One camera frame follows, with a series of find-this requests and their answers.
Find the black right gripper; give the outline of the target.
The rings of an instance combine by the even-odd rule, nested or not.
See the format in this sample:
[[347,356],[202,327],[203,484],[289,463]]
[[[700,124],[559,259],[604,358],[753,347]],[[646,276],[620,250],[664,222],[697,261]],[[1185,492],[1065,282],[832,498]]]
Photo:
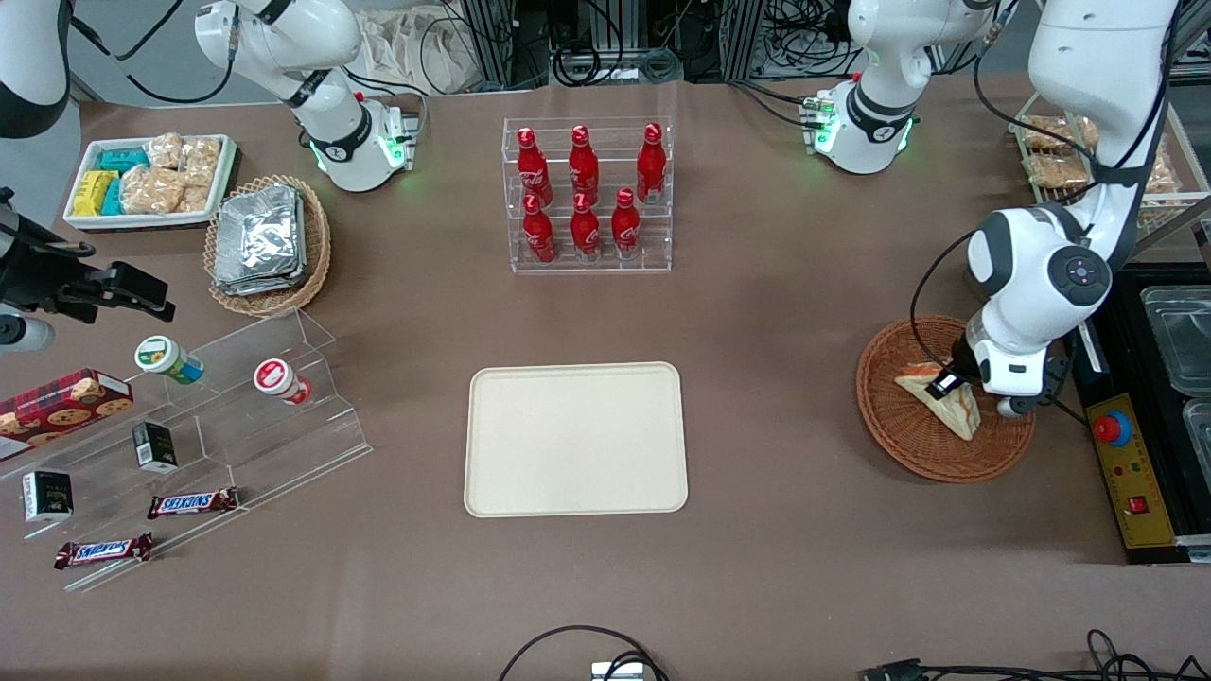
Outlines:
[[94,316],[99,307],[126,307],[172,324],[176,305],[168,285],[130,263],[111,264],[111,290],[105,271],[86,261],[94,246],[69,242],[12,206],[15,193],[1,190],[2,303],[25,313],[42,309],[68,316]]

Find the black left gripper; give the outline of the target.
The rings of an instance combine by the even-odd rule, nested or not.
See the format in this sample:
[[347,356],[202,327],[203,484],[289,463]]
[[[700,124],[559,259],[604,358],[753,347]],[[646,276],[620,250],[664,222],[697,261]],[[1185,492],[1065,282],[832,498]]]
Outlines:
[[949,371],[939,371],[934,379],[926,383],[926,395],[941,401],[964,382],[982,382],[983,374],[977,357],[974,357],[972,347],[966,338],[966,331],[962,331],[951,345]]

